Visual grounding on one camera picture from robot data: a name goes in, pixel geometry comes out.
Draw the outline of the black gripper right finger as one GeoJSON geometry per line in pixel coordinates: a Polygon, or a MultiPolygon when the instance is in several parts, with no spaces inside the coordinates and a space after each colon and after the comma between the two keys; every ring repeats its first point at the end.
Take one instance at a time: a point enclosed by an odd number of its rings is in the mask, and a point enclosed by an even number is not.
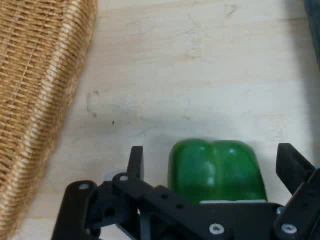
{"type": "Polygon", "coordinates": [[[289,143],[277,149],[276,173],[292,197],[273,224],[277,240],[320,238],[320,170],[289,143]]]}

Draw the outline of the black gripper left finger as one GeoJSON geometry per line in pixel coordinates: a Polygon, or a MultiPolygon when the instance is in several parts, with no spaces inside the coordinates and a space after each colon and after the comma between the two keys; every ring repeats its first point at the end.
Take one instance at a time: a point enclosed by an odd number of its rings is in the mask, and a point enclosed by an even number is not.
{"type": "Polygon", "coordinates": [[[78,181],[66,190],[54,240],[98,240],[115,225],[132,240],[223,240],[225,225],[212,211],[193,205],[164,186],[144,182],[144,150],[131,149],[127,170],[97,185],[78,181]]]}

